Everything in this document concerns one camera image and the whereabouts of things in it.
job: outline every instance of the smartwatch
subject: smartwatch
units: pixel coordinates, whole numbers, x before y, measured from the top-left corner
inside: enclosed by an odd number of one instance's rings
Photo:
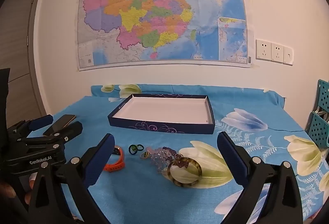
[[[119,155],[120,158],[114,164],[106,164],[105,165],[105,167],[103,168],[103,170],[105,170],[107,172],[118,171],[118,170],[121,170],[121,169],[123,169],[125,167],[123,149],[120,146],[115,145],[112,154]]]

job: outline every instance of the map of china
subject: map of china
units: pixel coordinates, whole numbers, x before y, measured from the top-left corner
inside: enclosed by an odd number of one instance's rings
[[[84,0],[83,8],[93,30],[119,28],[116,40],[126,50],[137,43],[156,50],[175,41],[193,17],[185,0]]]

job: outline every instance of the blue tablecloth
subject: blue tablecloth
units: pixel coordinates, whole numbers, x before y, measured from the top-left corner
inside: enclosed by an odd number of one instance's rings
[[[212,135],[162,133],[109,125],[107,115],[130,93],[203,94],[208,95],[215,118]],[[67,160],[82,156],[96,146],[106,133],[114,135],[116,144],[125,150],[126,167],[117,172],[102,172],[89,188],[96,203],[113,224],[116,223],[220,223],[241,193],[217,150],[217,134],[226,131],[232,140],[251,156],[266,163],[289,161],[297,175],[306,219],[323,205],[319,190],[322,177],[329,171],[320,151],[302,128],[283,110],[284,98],[277,93],[256,89],[184,86],[120,85],[92,86],[94,96],[86,96],[54,116],[74,114],[83,124],[81,135],[65,144]],[[47,127],[32,136],[40,136]],[[175,186],[157,172],[150,160],[130,155],[131,144],[168,146],[184,156],[196,159],[203,178],[193,188]],[[182,178],[190,176],[182,170]],[[64,186],[72,213],[79,216],[73,199]],[[256,220],[268,191],[265,185],[250,222]]]

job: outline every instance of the black phone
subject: black phone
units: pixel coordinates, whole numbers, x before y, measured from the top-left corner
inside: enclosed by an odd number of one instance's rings
[[[53,133],[65,128],[71,121],[76,118],[75,115],[63,115],[54,124],[52,124],[44,133],[44,136],[50,136]]]

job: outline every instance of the wooden door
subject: wooden door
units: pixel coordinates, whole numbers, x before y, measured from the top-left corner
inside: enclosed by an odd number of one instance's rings
[[[31,65],[29,62],[33,58],[29,56],[28,49],[28,35],[33,29],[33,2],[5,0],[0,8],[0,69],[10,68],[7,127],[20,120],[38,118],[45,114],[35,94],[36,90],[39,93],[38,86],[32,83],[34,63]]]

